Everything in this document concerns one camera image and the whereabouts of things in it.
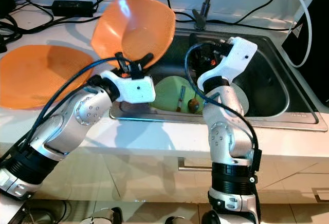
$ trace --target sink basin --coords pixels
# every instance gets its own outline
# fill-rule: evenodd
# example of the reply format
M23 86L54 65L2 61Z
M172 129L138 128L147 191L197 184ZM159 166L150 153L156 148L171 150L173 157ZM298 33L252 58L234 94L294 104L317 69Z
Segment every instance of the sink basin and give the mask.
M233 80L248 98L249 111L245 116L253 126L327 131L321 115L300 88L272 41L265 36L177 29L165 55L147 71L155 85L169 76L185 78L184 56L191 33L196 33L200 42L240 36L258 45L246 70ZM110 116L124 120L204 124L202 115L160 110L148 103L114 102Z

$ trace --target orange bowl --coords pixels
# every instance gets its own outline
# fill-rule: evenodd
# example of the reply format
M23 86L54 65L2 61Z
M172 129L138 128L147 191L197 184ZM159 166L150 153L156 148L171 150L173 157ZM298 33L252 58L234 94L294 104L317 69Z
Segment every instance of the orange bowl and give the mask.
M175 33L175 13L156 0L115 0L95 28L91 45L101 58L114 57L117 52L132 60L147 53L157 62L170 46ZM117 62L111 65L119 67Z

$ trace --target spoon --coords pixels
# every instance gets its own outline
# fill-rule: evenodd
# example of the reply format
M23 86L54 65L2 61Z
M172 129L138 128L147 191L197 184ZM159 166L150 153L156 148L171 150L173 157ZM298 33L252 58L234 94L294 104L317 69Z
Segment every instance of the spoon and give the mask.
M189 102L187 103L187 106L191 113L195 114L197 112L197 110L199 109L199 101L196 98L196 93L194 95L194 98L189 100Z

